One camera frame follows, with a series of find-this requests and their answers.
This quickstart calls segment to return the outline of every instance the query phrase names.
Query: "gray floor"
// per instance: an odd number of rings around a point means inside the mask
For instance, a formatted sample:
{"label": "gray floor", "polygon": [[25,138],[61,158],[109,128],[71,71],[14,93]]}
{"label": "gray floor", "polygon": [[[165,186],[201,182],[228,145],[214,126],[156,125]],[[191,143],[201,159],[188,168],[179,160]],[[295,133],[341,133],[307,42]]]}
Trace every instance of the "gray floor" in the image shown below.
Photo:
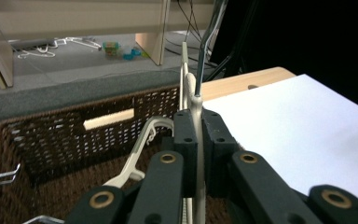
{"label": "gray floor", "polygon": [[[180,44],[186,38],[185,33],[186,32],[168,33],[166,35],[166,48],[180,54]],[[94,38],[95,42],[99,44],[105,41],[117,41],[122,46],[139,47],[135,42],[135,35],[88,37]],[[186,42],[189,46],[188,55],[194,59],[189,60],[190,71],[196,73],[198,66],[196,60],[199,56],[198,47],[200,46],[200,42],[193,35],[189,35]],[[0,89],[0,99],[4,98],[5,102],[10,102],[12,99],[16,99],[16,97],[19,98],[26,95],[26,92],[37,92],[38,90],[45,90],[47,92],[48,90],[55,91],[59,87],[70,86],[70,84],[74,83],[87,83],[91,81],[95,83],[95,80],[101,80],[103,82],[107,80],[104,78],[114,80],[116,77],[123,78],[123,76],[127,77],[128,80],[133,80],[131,84],[127,83],[126,85],[133,85],[133,89],[136,90],[136,88],[140,88],[139,86],[142,86],[143,83],[137,83],[136,79],[133,79],[135,76],[153,72],[158,73],[159,77],[166,77],[167,80],[172,82],[178,78],[180,72],[181,56],[168,50],[165,50],[164,64],[160,66],[155,65],[152,60],[147,57],[138,56],[131,61],[127,61],[120,57],[107,57],[103,50],[98,51],[97,49],[71,42],[66,43],[66,45],[60,45],[56,49],[49,49],[49,51],[55,53],[55,57],[42,58],[28,55],[25,58],[19,58],[19,55],[23,54],[23,52],[16,52],[13,58],[14,86],[6,90]],[[213,68],[211,66],[205,66],[205,76],[208,76],[212,71]],[[157,85],[164,83],[161,82],[161,80],[155,80],[155,82]],[[54,98],[46,98],[49,96],[55,97],[54,94],[46,94],[45,97],[40,97],[42,98],[40,101],[56,101]],[[103,95],[95,95],[93,97],[103,97]],[[51,106],[59,107],[60,102]],[[22,107],[21,105],[12,105],[9,108],[10,113],[19,116],[21,113],[24,113],[21,111]],[[34,105],[34,108],[31,108],[30,111],[27,112],[32,112],[32,109],[36,111],[38,107],[39,105]]]}

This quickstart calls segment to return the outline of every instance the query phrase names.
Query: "white hanger on floor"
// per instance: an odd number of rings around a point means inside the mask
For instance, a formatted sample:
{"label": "white hanger on floor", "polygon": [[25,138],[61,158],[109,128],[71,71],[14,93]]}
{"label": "white hanger on floor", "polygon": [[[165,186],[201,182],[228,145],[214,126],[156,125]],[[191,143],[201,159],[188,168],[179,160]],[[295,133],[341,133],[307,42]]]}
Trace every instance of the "white hanger on floor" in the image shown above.
{"label": "white hanger on floor", "polygon": [[136,140],[136,143],[134,147],[132,148],[131,155],[127,159],[126,164],[124,165],[123,170],[121,173],[108,180],[104,185],[107,186],[114,186],[117,188],[123,187],[123,185],[127,182],[129,178],[134,180],[141,180],[145,178],[145,173],[136,169],[135,164],[139,159],[139,156],[141,155],[142,150],[144,149],[145,143],[148,143],[153,140],[153,138],[156,136],[156,128],[157,127],[166,127],[170,128],[172,130],[173,134],[173,120],[164,118],[161,116],[154,116],[150,118],[145,126],[143,127],[138,139]]}

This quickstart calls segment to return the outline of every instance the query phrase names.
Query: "white paper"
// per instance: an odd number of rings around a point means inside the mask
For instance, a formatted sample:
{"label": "white paper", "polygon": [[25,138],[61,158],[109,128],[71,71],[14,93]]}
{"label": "white paper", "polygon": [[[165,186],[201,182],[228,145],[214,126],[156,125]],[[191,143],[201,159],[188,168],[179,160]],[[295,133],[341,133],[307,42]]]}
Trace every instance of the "white paper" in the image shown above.
{"label": "white paper", "polygon": [[358,197],[358,105],[313,78],[301,75],[203,105],[291,188],[309,195],[311,187],[328,184]]}

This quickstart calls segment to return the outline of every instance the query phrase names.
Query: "white plastic hanger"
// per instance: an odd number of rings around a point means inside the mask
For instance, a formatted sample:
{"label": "white plastic hanger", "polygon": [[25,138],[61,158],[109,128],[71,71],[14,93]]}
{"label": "white plastic hanger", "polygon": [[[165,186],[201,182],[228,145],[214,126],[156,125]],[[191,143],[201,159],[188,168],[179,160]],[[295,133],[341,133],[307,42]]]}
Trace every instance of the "white plastic hanger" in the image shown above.
{"label": "white plastic hanger", "polygon": [[141,133],[136,140],[134,147],[132,148],[131,155],[127,159],[121,173],[118,176],[108,180],[106,183],[104,183],[104,185],[121,188],[129,178],[133,180],[141,180],[145,178],[145,173],[136,169],[135,164],[138,161],[142,150],[144,149],[145,143],[149,143],[156,136],[157,127],[170,128],[173,134],[172,119],[164,118],[162,116],[154,116],[150,118],[141,130]]}

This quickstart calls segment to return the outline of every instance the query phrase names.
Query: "wicker basket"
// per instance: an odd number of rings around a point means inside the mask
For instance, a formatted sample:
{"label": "wicker basket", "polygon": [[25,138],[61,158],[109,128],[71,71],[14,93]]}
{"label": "wicker basket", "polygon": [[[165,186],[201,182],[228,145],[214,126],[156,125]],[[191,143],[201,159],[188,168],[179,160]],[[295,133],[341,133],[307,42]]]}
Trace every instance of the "wicker basket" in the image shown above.
{"label": "wicker basket", "polygon": [[[0,224],[41,215],[65,219],[79,197],[121,171],[145,122],[172,118],[177,86],[109,98],[0,122],[0,174],[21,168],[13,183],[0,187]],[[134,109],[134,118],[85,131],[87,119]],[[145,171],[160,138],[144,149],[137,168]],[[208,199],[207,223],[228,223],[223,200]]]}

